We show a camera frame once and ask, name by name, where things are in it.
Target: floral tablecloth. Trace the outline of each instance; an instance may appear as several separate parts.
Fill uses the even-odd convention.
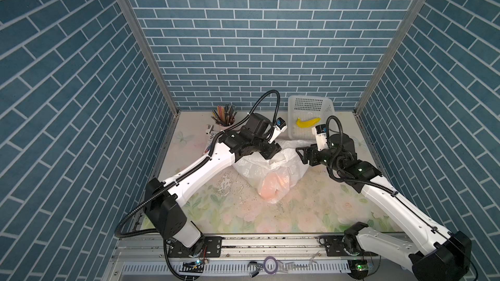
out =
[[[162,168],[170,176],[203,152],[206,127],[200,126],[199,120],[204,119],[204,114],[209,115],[207,112],[181,113]],[[345,133],[353,138],[358,158],[373,162],[352,113],[335,114],[341,119]],[[200,128],[193,128],[191,118],[198,120]],[[363,195],[328,178],[323,165],[309,167],[303,178],[276,204],[263,200],[244,177],[228,167],[204,184],[183,210],[202,232],[210,234],[343,232],[358,221],[382,232],[401,231]],[[145,221],[142,227],[151,227],[151,223]]]

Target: cup of pencils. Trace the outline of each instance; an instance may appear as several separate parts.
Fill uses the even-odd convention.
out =
[[[234,116],[236,115],[236,108],[234,105],[226,104],[225,106],[217,106],[217,110],[212,110],[212,118],[219,125],[221,130],[227,129],[234,124]]]

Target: brick wall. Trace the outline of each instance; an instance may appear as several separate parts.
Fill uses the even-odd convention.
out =
[[[391,180],[500,260],[500,0],[427,0],[361,118]]]
[[[0,279],[100,278],[170,118],[115,0],[0,0]]]
[[[274,88],[352,110],[411,0],[130,2],[182,109],[250,107]]]

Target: tape roll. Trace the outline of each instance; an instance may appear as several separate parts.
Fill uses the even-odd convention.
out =
[[[268,261],[274,262],[274,269],[273,270],[267,269]],[[278,261],[276,260],[276,258],[274,258],[272,256],[268,256],[268,257],[266,257],[266,259],[264,259],[264,271],[267,272],[267,274],[275,274],[276,272],[278,272]]]

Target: plastic basket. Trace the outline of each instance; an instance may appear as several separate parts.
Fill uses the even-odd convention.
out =
[[[334,104],[328,98],[312,96],[290,96],[288,98],[288,136],[291,140],[314,140],[311,127],[300,128],[297,126],[297,118],[308,121],[313,118],[321,118],[314,126],[324,124],[328,116],[334,112]]]

